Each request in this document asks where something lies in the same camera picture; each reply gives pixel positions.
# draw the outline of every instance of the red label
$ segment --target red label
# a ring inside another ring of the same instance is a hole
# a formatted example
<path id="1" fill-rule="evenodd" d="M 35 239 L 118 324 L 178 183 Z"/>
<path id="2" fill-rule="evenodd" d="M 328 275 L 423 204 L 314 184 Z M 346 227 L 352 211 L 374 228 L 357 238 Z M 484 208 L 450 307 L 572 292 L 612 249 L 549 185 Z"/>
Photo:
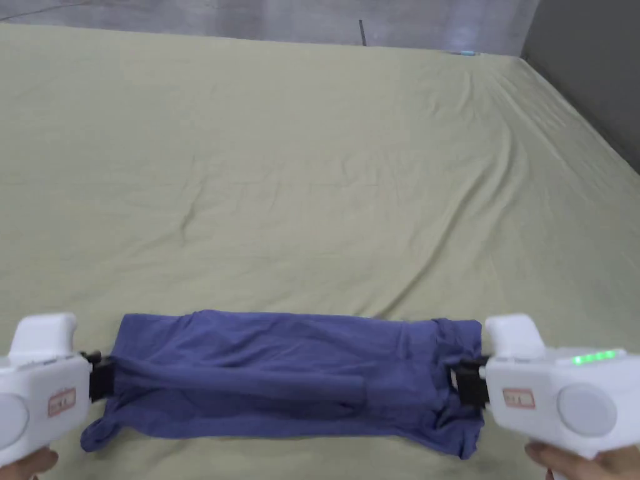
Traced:
<path id="1" fill-rule="evenodd" d="M 533 391 L 528 388 L 505 388 L 502 391 L 504 403 L 510 408 L 527 408 L 535 410 L 536 400 Z"/>
<path id="2" fill-rule="evenodd" d="M 76 404 L 76 389 L 68 388 L 49 399 L 49 417 L 55 417 L 73 408 Z"/>

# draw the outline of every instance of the green led light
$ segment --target green led light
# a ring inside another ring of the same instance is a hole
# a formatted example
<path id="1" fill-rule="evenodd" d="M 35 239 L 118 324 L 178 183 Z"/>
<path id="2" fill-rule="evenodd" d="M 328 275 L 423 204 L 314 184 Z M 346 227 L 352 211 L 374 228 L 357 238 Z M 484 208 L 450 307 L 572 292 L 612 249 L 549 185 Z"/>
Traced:
<path id="1" fill-rule="evenodd" d="M 616 358 L 618 352 L 615 350 L 600 351 L 590 353 L 589 355 L 581 355 L 573 357 L 572 361 L 575 365 L 590 364 L 591 362 L 599 362 L 608 358 Z"/>

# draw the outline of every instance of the folded blue shirt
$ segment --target folded blue shirt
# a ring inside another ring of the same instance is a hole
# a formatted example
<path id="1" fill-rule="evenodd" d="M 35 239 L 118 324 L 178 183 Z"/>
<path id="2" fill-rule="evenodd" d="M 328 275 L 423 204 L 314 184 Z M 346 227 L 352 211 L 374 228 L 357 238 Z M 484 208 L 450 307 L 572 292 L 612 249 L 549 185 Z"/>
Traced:
<path id="1" fill-rule="evenodd" d="M 435 319 L 231 313 L 125 315 L 115 394 L 81 437 L 397 435 L 468 458 L 482 413 L 461 406 L 446 365 L 481 353 L 481 325 Z"/>

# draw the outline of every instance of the floor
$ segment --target floor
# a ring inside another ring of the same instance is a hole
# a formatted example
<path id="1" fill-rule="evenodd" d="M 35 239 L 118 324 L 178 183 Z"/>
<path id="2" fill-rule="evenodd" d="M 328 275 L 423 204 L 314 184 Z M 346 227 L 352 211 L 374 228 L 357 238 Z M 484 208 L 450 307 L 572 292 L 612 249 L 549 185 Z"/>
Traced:
<path id="1" fill-rule="evenodd" d="M 0 21 L 519 55 L 538 0 L 0 0 Z"/>

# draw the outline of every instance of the mattress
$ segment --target mattress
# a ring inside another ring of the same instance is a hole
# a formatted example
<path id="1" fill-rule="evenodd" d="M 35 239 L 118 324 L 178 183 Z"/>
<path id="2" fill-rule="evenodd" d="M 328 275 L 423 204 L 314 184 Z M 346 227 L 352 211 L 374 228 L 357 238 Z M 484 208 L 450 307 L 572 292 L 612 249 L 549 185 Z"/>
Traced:
<path id="1" fill-rule="evenodd" d="M 203 308 L 476 318 L 640 349 L 640 177 L 522 60 L 0 26 L 0 323 Z M 92 419 L 100 415 L 100 406 Z M 49 479 L 539 479 L 396 438 L 132 431 Z"/>

